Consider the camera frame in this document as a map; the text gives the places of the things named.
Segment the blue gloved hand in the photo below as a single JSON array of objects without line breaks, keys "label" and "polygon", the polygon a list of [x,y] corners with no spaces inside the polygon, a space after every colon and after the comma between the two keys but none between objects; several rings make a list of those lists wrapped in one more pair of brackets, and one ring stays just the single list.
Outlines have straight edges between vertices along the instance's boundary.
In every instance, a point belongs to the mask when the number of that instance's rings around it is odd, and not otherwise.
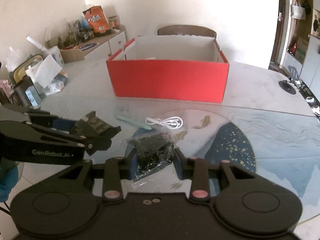
[{"label": "blue gloved hand", "polygon": [[1,203],[6,202],[9,194],[19,180],[17,164],[14,161],[1,159]]}]

